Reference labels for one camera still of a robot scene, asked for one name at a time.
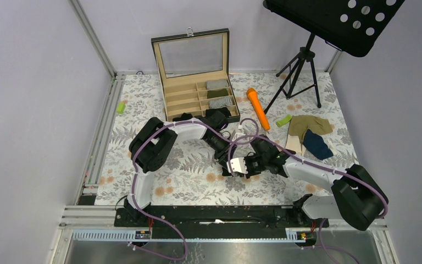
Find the orange microphone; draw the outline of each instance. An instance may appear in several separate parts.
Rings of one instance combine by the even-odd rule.
[[[247,97],[250,100],[250,102],[253,105],[253,108],[255,109],[256,115],[258,116],[259,122],[261,123],[261,126],[264,128],[264,130],[268,131],[271,129],[269,126],[268,119],[266,118],[266,114],[263,111],[263,108],[261,107],[261,104],[258,100],[258,93],[255,91],[255,89],[250,88],[247,91]]]

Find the green toy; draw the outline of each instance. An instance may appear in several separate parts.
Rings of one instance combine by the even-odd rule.
[[[278,128],[280,128],[281,126],[290,122],[290,120],[292,120],[292,116],[288,114],[284,119],[277,121],[276,125]]]
[[[117,114],[123,114],[125,110],[125,104],[123,102],[120,102],[119,105],[117,106]]]

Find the black music stand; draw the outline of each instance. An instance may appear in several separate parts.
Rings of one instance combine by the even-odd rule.
[[[321,108],[318,82],[314,68],[315,53],[310,51],[315,36],[339,51],[355,57],[364,57],[374,45],[377,37],[391,21],[405,0],[265,0],[263,6],[285,19],[311,32],[307,45],[276,74],[280,76],[295,61],[287,78],[279,87],[264,113],[283,92],[287,99],[314,87],[318,108]],[[313,74],[313,85],[292,94],[304,63],[309,62]],[[284,86],[294,74],[288,92]]]

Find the white wall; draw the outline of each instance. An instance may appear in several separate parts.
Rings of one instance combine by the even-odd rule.
[[[157,71],[152,37],[229,28],[231,70],[279,70],[309,32],[263,7],[263,0],[81,0],[118,71]],[[315,67],[324,70],[334,49],[316,38]]]
[[[401,264],[422,263],[422,1],[405,1],[365,58],[332,81],[359,160],[390,199]]]
[[[68,1],[0,0],[0,263],[43,263],[110,77]]]

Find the floral tablecloth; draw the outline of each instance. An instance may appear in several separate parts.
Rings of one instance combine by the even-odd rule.
[[[262,106],[268,105],[284,75],[230,74],[230,80],[241,118],[257,120],[246,91],[253,87],[258,92]],[[278,128],[277,120],[287,114],[310,114],[329,120],[333,133],[322,137],[332,142],[337,154],[323,162],[346,168],[357,161],[352,141],[332,87],[328,73],[317,73],[321,109],[316,107],[314,89],[289,100],[283,95],[276,100],[267,114],[271,129],[267,136],[285,146],[288,125]],[[311,74],[302,73],[295,92],[312,84]],[[151,117],[165,119],[163,95],[158,75],[129,75],[126,77],[121,100],[125,112],[115,117],[110,142],[102,169],[95,205],[113,205],[130,189],[134,168],[129,143]],[[230,124],[227,130],[233,130]],[[244,123],[254,132],[251,122]],[[240,147],[234,157],[242,157],[251,150]],[[308,151],[305,157],[316,160]],[[326,195],[328,192],[302,180],[284,178],[264,172],[250,179],[223,177],[218,164],[213,161],[213,151],[202,140],[187,141],[179,148],[176,144],[168,160],[156,171],[152,190],[153,205],[289,205],[304,194]]]

